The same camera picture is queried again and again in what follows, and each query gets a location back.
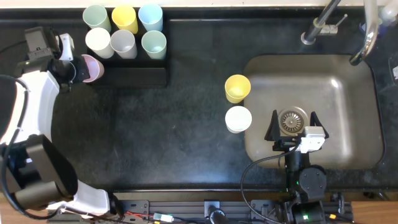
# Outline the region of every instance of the sink drain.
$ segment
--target sink drain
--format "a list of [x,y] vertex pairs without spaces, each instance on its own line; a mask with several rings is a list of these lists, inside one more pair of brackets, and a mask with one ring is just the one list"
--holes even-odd
[[279,123],[282,132],[290,136],[295,136],[308,123],[308,116],[304,110],[294,106],[279,113]]

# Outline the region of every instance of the cup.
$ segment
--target cup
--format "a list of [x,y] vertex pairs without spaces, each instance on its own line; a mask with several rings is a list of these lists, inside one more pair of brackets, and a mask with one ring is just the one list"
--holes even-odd
[[229,131],[240,133],[250,127],[251,113],[243,106],[234,106],[225,114],[225,123]]
[[166,57],[166,37],[163,33],[152,30],[142,36],[142,47],[152,59]]
[[231,103],[239,103],[250,93],[251,85],[243,75],[233,75],[225,82],[226,98]]
[[110,58],[114,54],[111,36],[104,28],[94,28],[86,35],[86,45],[101,58]]
[[125,29],[133,34],[138,32],[136,11],[131,6],[118,6],[113,9],[112,20],[119,29]]
[[120,57],[137,57],[137,45],[134,35],[128,30],[118,30],[111,36],[111,46]]
[[87,7],[83,12],[83,20],[92,29],[100,27],[111,32],[108,13],[103,6],[93,5]]
[[159,5],[146,4],[138,11],[138,18],[147,31],[163,29],[163,10]]
[[81,55],[86,61],[90,78],[83,80],[85,83],[92,82],[104,75],[104,65],[91,55]]

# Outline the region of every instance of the sink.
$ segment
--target sink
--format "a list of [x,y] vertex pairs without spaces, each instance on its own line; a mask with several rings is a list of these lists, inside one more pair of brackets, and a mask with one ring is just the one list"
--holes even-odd
[[[244,106],[252,114],[245,131],[249,157],[256,161],[273,152],[264,140],[273,110],[282,136],[301,133],[312,111],[330,137],[310,153],[311,164],[326,169],[367,169],[384,153],[379,112],[371,69],[364,62],[349,64],[349,55],[263,55],[249,61],[244,75],[251,92]],[[263,167],[278,167],[277,159]]]

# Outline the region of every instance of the black rack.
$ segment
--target black rack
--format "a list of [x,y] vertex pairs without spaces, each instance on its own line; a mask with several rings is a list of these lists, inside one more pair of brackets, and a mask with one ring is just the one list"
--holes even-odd
[[[119,30],[112,21],[113,8],[107,8],[108,17],[112,25],[111,35]],[[136,88],[164,88],[168,80],[168,60],[169,51],[162,60],[151,59],[141,44],[142,36],[147,32],[138,18],[138,10],[135,8],[138,21],[138,33],[134,34],[137,45],[137,57],[135,59],[123,59],[116,52],[111,58],[103,59],[96,55],[91,49],[87,48],[87,54],[99,60],[105,68],[104,75],[98,80],[93,81],[93,86],[108,86],[116,88],[136,87]],[[162,33],[168,40],[168,22],[163,15]]]

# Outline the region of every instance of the wall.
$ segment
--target wall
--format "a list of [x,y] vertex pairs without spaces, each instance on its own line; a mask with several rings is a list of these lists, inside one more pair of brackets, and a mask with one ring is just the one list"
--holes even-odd
[[[87,7],[101,4],[115,7],[130,4],[140,7],[146,3],[157,3],[163,7],[215,7],[215,6],[326,6],[330,0],[0,0],[0,8],[27,7]],[[379,5],[389,1],[377,0]],[[363,0],[342,0],[339,6],[363,6]]]

